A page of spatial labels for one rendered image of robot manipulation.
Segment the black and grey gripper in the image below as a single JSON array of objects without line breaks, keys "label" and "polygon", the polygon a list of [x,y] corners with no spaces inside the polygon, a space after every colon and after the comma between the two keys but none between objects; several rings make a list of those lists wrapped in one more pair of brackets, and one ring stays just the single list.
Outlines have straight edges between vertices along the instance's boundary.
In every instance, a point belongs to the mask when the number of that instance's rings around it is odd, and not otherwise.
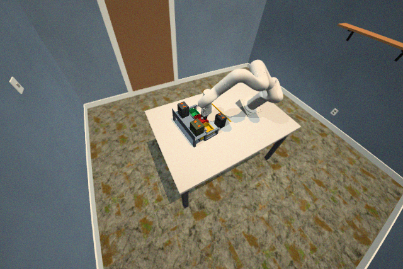
[{"label": "black and grey gripper", "polygon": [[212,107],[211,108],[202,108],[201,109],[201,117],[203,117],[204,120],[207,119],[208,115],[212,113]]}]

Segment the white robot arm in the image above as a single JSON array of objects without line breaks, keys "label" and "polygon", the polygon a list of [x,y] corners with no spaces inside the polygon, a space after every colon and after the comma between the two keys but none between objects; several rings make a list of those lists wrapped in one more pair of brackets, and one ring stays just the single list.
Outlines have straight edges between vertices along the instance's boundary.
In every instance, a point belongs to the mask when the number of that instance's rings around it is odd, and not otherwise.
[{"label": "white robot arm", "polygon": [[213,101],[238,83],[244,83],[251,89],[260,91],[253,98],[247,97],[244,100],[244,108],[250,113],[256,113],[259,107],[267,101],[270,103],[279,103],[283,99],[278,79],[270,76],[261,60],[254,60],[249,65],[249,71],[246,69],[233,70],[212,89],[204,90],[202,98],[198,101],[198,106],[200,108],[211,108]]}]

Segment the dark grey metal shelf rack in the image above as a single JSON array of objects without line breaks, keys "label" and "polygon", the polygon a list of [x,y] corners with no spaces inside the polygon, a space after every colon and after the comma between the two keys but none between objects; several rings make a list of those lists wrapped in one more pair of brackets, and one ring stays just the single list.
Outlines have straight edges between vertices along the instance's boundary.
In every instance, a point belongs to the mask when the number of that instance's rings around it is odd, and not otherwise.
[{"label": "dark grey metal shelf rack", "polygon": [[[220,127],[219,128],[217,127],[216,129],[213,129],[213,130],[209,131],[208,133],[204,130],[204,133],[202,133],[198,136],[195,136],[194,133],[190,130],[190,122],[195,120],[194,117],[189,113],[189,116],[181,118],[181,116],[178,114],[178,111],[174,111],[172,109],[172,112],[173,112],[173,116],[174,116],[173,117],[174,122],[180,128],[182,133],[184,133],[184,135],[190,141],[190,143],[193,145],[193,147],[196,147],[196,144],[201,142],[202,140],[206,141],[206,140],[212,138],[213,136],[217,135],[220,130]],[[176,118],[177,118],[177,120],[176,120]],[[202,138],[203,136],[204,136],[204,139],[200,140],[200,138]]]}]

